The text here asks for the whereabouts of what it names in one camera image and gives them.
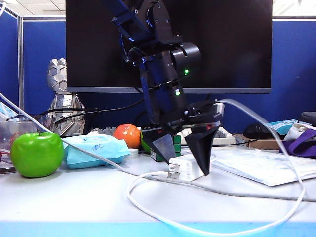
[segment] ceiling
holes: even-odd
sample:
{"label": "ceiling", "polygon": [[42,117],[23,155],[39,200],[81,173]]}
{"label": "ceiling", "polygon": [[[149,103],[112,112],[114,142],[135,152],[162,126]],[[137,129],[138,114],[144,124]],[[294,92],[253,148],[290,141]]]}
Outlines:
{"label": "ceiling", "polygon": [[[66,14],[66,0],[5,0],[19,16]],[[316,16],[316,0],[273,0],[273,16]]]}
{"label": "ceiling", "polygon": [[6,0],[7,7],[19,16],[65,15],[66,0]]}

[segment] orange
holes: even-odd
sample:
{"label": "orange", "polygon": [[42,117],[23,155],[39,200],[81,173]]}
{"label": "orange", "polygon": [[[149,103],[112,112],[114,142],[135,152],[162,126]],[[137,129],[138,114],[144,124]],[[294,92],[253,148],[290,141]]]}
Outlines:
{"label": "orange", "polygon": [[141,142],[140,131],[132,124],[122,124],[118,126],[113,136],[116,139],[124,139],[128,148],[138,148]]}

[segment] plastic container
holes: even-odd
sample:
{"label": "plastic container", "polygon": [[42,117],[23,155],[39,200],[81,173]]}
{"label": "plastic container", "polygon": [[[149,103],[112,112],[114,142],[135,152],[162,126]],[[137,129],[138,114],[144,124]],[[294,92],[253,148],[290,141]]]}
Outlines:
{"label": "plastic container", "polygon": [[[52,129],[54,125],[53,115],[32,115],[38,122]],[[11,164],[10,149],[13,141],[24,133],[36,132],[37,126],[24,116],[0,121],[0,174],[6,173],[7,164]]]}

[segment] white charger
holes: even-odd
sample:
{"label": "white charger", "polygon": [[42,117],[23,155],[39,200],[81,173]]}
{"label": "white charger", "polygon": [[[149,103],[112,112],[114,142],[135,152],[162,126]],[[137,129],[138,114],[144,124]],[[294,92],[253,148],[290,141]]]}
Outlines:
{"label": "white charger", "polygon": [[192,153],[169,160],[168,178],[190,182],[202,176],[204,176],[204,173]]}

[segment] green led light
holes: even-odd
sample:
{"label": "green led light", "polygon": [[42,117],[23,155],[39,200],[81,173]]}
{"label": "green led light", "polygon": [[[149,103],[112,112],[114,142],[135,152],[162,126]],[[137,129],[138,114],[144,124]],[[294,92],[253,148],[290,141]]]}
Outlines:
{"label": "green led light", "polygon": [[180,90],[176,89],[176,95],[180,95],[180,94],[181,94]]}

